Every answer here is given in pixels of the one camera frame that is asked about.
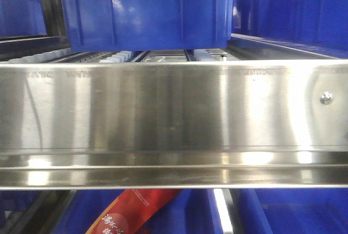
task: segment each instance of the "blue plastic bin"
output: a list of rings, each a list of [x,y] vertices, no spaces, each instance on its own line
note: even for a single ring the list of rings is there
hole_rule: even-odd
[[[120,190],[78,191],[54,234],[84,234]],[[222,234],[213,190],[185,189],[145,224],[151,234]]]
[[[347,0],[234,0],[233,14],[236,33],[348,47]]]
[[[0,0],[0,37],[45,34],[40,0]]]
[[[226,47],[232,0],[63,0],[73,51]]]
[[[246,234],[348,233],[348,189],[244,189]]]
[[[5,211],[26,211],[39,193],[38,190],[4,190],[0,192],[0,202]]]

